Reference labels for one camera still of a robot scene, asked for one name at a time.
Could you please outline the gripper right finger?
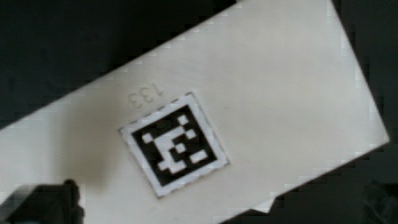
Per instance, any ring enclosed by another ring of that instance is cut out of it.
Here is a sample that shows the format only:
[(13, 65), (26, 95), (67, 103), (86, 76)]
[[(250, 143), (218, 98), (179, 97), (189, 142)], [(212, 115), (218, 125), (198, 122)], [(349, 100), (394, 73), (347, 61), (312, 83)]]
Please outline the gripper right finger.
[(363, 185), (358, 224), (398, 224), (398, 183)]

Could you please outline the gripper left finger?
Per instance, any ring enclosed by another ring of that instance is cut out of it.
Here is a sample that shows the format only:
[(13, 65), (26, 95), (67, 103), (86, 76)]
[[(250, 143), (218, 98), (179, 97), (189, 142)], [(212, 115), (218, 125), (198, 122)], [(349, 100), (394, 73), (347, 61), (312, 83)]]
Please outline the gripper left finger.
[(0, 224), (83, 224), (79, 187), (61, 184), (20, 185), (0, 203)]

